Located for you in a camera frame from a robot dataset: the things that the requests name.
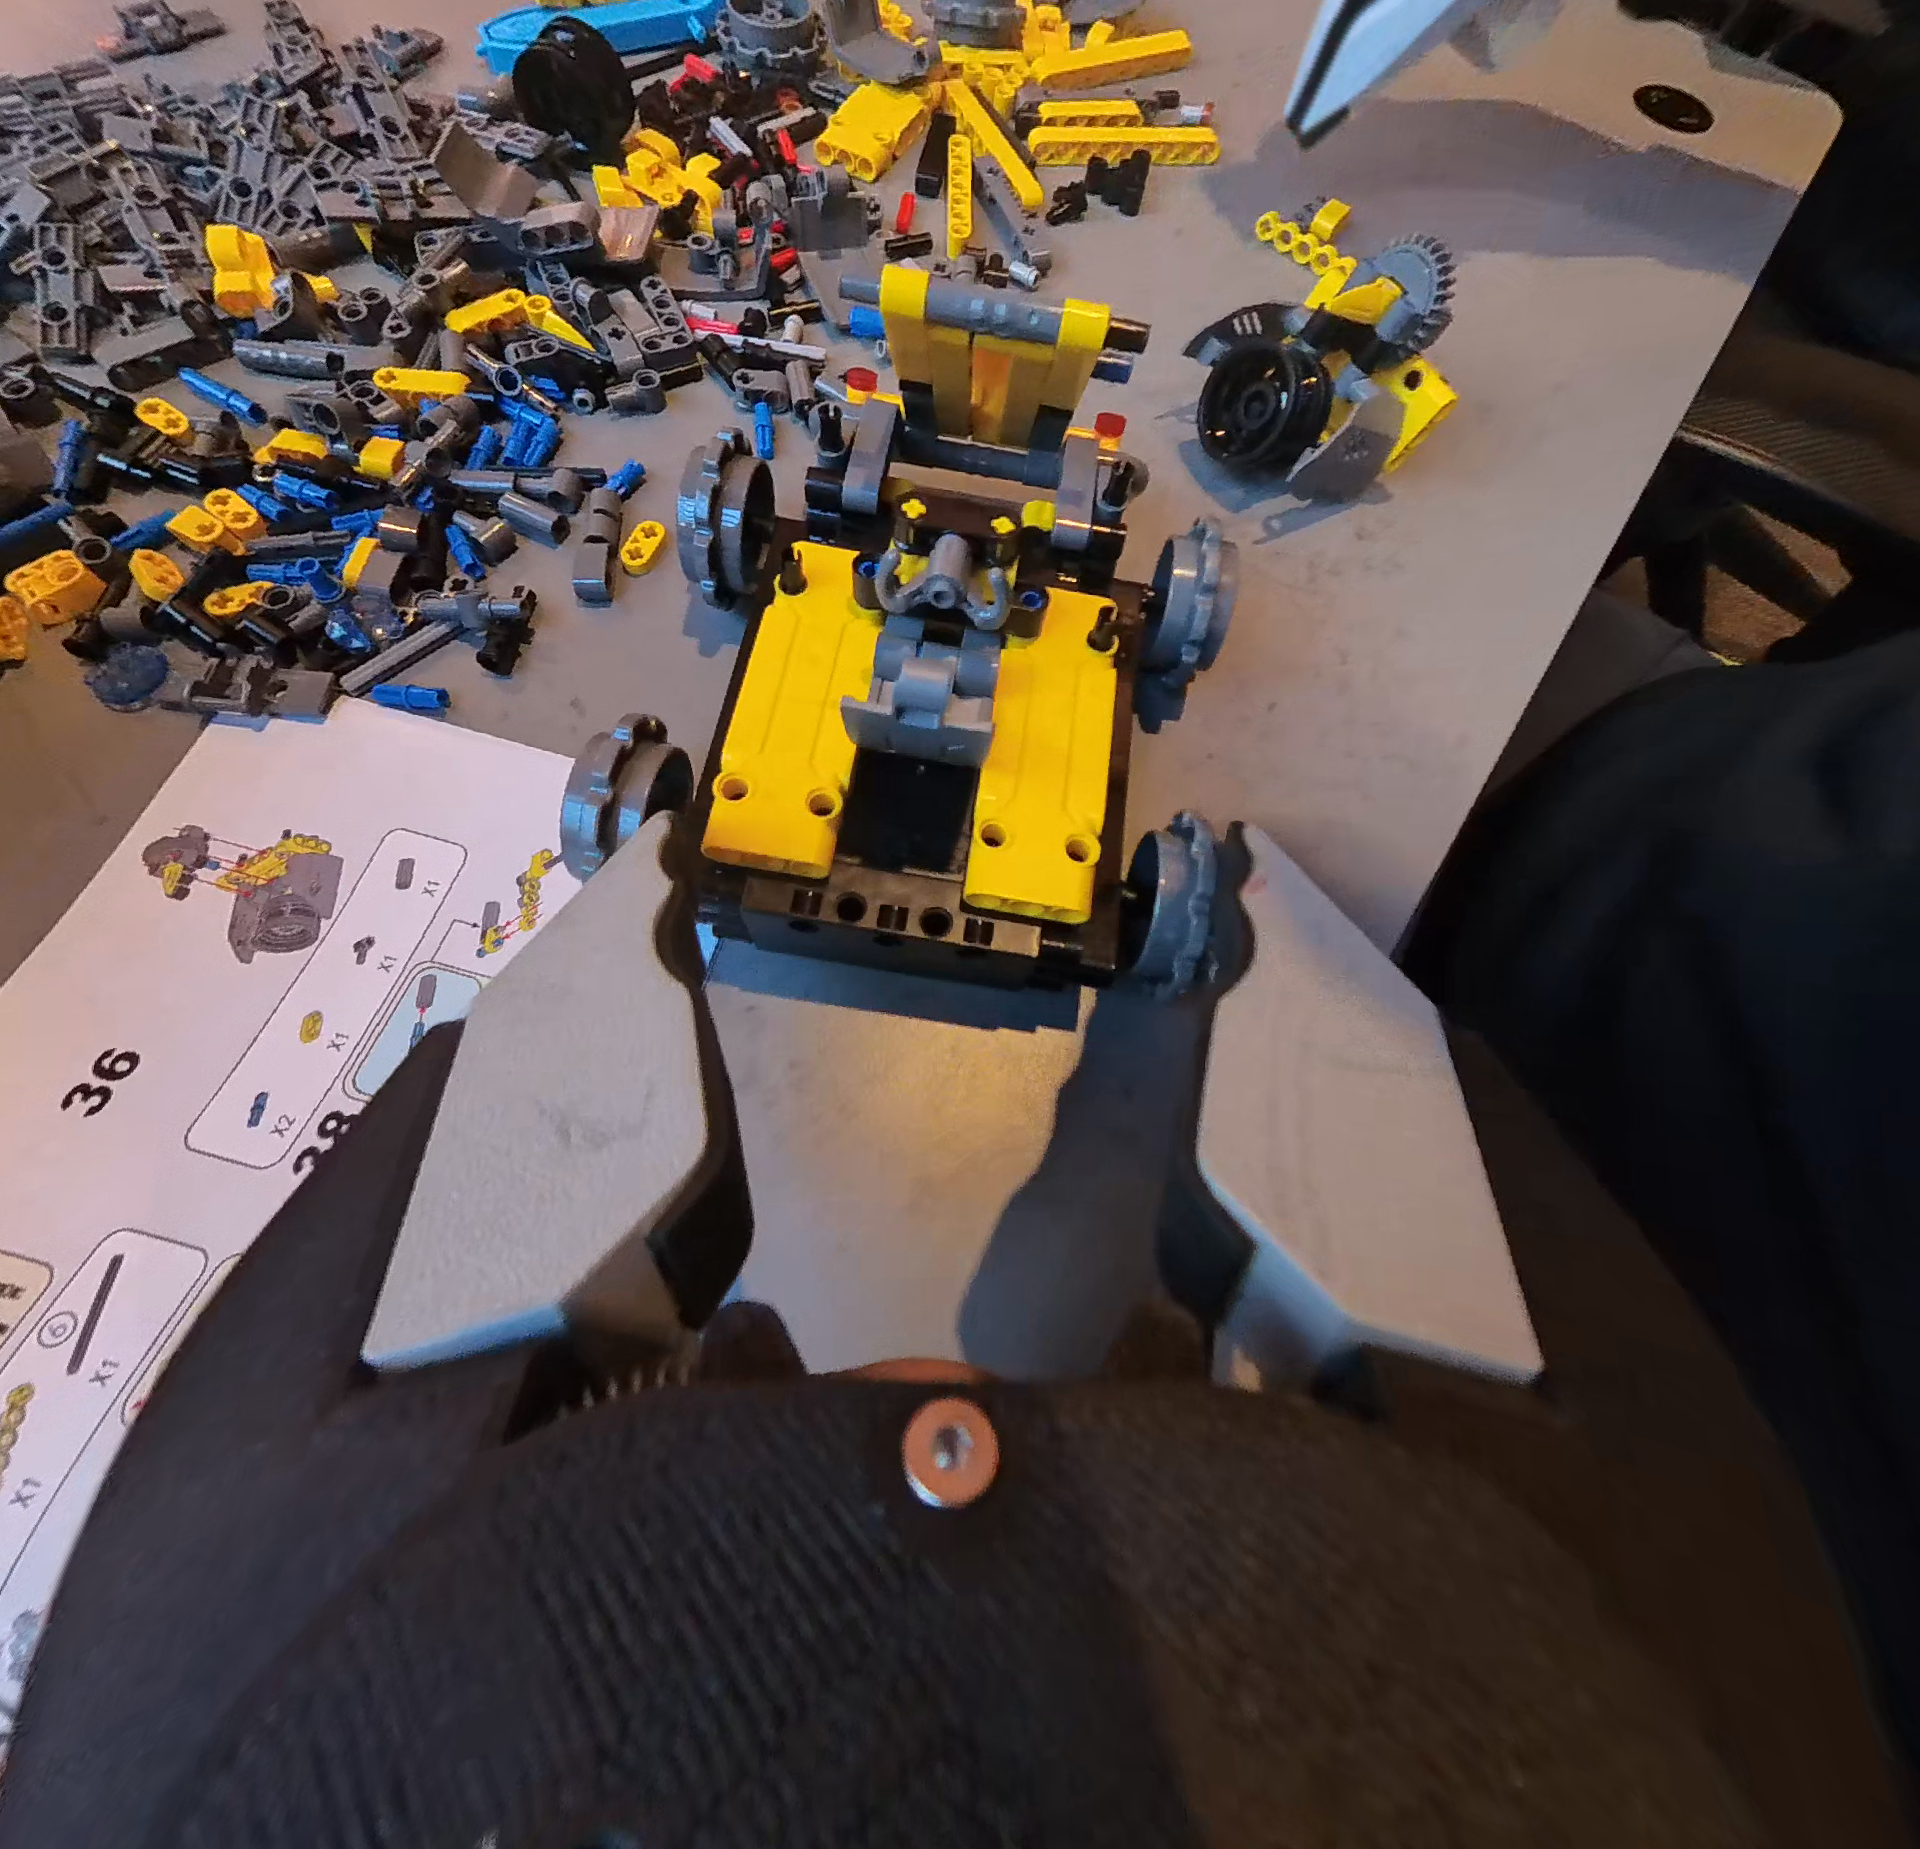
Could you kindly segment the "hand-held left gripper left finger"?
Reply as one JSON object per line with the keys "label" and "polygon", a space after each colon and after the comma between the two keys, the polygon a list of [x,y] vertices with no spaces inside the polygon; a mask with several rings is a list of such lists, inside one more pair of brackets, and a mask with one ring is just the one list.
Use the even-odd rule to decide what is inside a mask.
{"label": "hand-held left gripper left finger", "polygon": [[678,819],[646,819],[474,1000],[366,1361],[684,1356],[753,1214]]}

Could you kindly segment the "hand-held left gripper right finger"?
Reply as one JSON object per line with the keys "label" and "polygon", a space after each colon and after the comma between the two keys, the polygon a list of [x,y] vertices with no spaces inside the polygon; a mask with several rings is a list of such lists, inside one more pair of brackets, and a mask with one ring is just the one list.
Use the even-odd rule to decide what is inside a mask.
{"label": "hand-held left gripper right finger", "polygon": [[1166,824],[1125,962],[1201,1039],[1155,1234],[1215,1385],[1328,1385],[1365,1355],[1523,1387],[1543,1369],[1432,1002],[1251,824]]}

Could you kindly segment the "spread of yellow beams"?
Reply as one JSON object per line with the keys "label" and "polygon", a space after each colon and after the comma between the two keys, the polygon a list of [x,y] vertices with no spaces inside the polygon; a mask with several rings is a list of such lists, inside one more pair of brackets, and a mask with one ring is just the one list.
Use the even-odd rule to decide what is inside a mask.
{"label": "spread of yellow beams", "polygon": [[887,246],[908,261],[1039,273],[1037,236],[1055,230],[1044,207],[1092,157],[1144,150],[1149,177],[1219,157],[1213,107],[1186,86],[1196,44],[1183,27],[1073,32],[1035,12],[1020,43],[928,38],[906,59],[890,81],[878,63],[833,56],[803,97],[820,110],[820,167],[901,199]]}

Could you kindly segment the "yellow brick wheel subassembly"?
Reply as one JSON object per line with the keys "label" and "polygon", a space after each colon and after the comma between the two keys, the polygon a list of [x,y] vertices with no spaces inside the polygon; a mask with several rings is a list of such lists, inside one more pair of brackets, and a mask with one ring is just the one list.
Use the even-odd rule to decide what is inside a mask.
{"label": "yellow brick wheel subassembly", "polygon": [[1204,453],[1303,502],[1356,502],[1451,417],[1432,348],[1451,326],[1457,265],[1432,234],[1356,258],[1335,246],[1296,305],[1241,307],[1201,330]]}

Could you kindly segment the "yellow brick vehicle model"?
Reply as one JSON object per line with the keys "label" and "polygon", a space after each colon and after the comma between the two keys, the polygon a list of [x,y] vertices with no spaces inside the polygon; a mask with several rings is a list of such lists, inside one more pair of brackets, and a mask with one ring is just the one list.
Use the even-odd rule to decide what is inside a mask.
{"label": "yellow brick vehicle model", "polygon": [[673,542],[744,622],[731,687],[695,783],[652,719],[589,746],[568,869],[684,807],[717,941],[1009,989],[1201,985],[1219,840],[1183,812],[1124,854],[1125,807],[1133,730],[1218,659],[1236,546],[1198,517],[1125,579],[1144,470],[1077,417],[1149,326],[919,268],[838,287],[896,385],[820,400],[797,515],[740,430],[686,459]]}

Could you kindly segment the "pile of small connector pieces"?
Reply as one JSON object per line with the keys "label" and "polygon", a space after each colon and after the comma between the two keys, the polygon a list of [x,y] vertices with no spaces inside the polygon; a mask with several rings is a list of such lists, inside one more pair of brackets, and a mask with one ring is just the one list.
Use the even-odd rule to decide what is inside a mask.
{"label": "pile of small connector pieces", "polygon": [[464,655],[509,686],[562,614],[661,566],[649,464],[585,430],[701,374],[656,276],[450,288],[418,343],[240,339],[177,394],[5,372],[5,682],[39,655],[111,711],[322,715]]}

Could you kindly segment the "grey desk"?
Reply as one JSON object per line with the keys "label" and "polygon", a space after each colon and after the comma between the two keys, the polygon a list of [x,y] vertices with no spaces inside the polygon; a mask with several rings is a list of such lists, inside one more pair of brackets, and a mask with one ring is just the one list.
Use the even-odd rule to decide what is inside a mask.
{"label": "grey desk", "polygon": [[[1149,470],[1128,562],[1215,511],[1240,545],[1219,660],[1133,744],[1130,835],[1186,808],[1252,822],[1397,942],[1591,591],[1763,254],[1836,133],[1817,93],[1697,38],[1567,0],[1498,76],[1451,50],[1310,155],[1282,128],[1316,0],[1159,0],[1196,44],[1223,166],[1155,178],[1139,220],[1061,234],[1051,290],[1151,323],[1128,418]],[[1709,135],[1644,121],[1681,86]],[[1291,296],[1255,217],[1310,197],[1349,238],[1459,258],[1438,354],[1463,405],[1377,498],[1313,511],[1190,443],[1183,343]],[[1092,1368],[1151,1277],[1192,1016],[1131,990],[1056,1007],[726,947],[711,1011],[753,1177],[742,1291],[806,1361]]]}

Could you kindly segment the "white instruction booklet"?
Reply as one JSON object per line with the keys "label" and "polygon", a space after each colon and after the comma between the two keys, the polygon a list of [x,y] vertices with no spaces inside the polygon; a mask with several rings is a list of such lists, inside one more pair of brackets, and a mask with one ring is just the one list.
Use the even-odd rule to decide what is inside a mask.
{"label": "white instruction booklet", "polygon": [[344,703],[211,730],[2,1002],[2,1688],[184,1330],[574,892],[568,758]]}

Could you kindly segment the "pile of black red pieces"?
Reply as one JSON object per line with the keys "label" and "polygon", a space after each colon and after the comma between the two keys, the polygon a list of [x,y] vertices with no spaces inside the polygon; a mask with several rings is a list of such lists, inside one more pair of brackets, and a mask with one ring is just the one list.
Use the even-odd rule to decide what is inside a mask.
{"label": "pile of black red pieces", "polygon": [[582,148],[590,201],[606,258],[647,261],[689,319],[849,333],[846,276],[1006,284],[1024,263],[978,213],[989,157],[963,99],[990,128],[1000,110],[965,72],[887,86],[826,56],[750,68],[711,44],[634,57],[630,91],[611,141]]}

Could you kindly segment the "blue brick separator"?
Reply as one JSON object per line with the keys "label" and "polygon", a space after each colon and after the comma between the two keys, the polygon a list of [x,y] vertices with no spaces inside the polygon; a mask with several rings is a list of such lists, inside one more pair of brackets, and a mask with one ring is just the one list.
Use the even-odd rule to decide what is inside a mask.
{"label": "blue brick separator", "polygon": [[536,41],[557,20],[574,17],[607,38],[618,56],[680,49],[711,38],[729,0],[622,0],[603,8],[505,12],[475,30],[480,65],[507,76]]}

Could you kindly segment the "black wheel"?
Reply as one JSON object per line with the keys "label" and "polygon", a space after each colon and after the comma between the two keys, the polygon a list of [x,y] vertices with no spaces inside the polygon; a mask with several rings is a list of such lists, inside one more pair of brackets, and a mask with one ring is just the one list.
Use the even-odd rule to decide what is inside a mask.
{"label": "black wheel", "polygon": [[533,128],[568,137],[592,164],[622,158],[637,91],[622,53],[583,17],[549,23],[516,59],[510,86]]}

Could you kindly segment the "pile of grey track links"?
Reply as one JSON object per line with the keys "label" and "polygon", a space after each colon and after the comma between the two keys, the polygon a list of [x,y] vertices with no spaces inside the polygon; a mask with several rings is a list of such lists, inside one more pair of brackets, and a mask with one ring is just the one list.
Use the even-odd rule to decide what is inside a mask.
{"label": "pile of grey track links", "polygon": [[380,263],[418,290],[472,209],[445,177],[464,128],[418,93],[430,32],[330,43],[291,0],[267,56],[214,85],[139,72],[222,38],[210,12],[118,9],[118,33],[2,86],[5,372],[92,365],[122,391],[302,337],[329,281]]}

